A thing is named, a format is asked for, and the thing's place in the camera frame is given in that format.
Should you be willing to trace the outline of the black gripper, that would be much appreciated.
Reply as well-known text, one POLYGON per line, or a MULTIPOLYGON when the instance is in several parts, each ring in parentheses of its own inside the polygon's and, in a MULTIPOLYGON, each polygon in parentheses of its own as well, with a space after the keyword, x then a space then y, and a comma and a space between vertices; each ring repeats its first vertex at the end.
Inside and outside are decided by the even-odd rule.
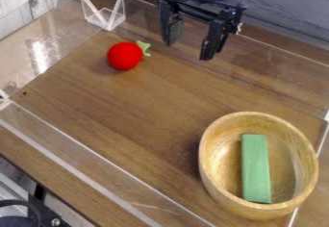
POLYGON ((208 61, 222 50, 231 34, 238 34, 242 27, 242 15, 247 9, 242 0, 158 0, 162 39, 167 46, 180 39, 184 13, 194 19, 208 23, 208 32, 202 42, 200 61, 208 61))

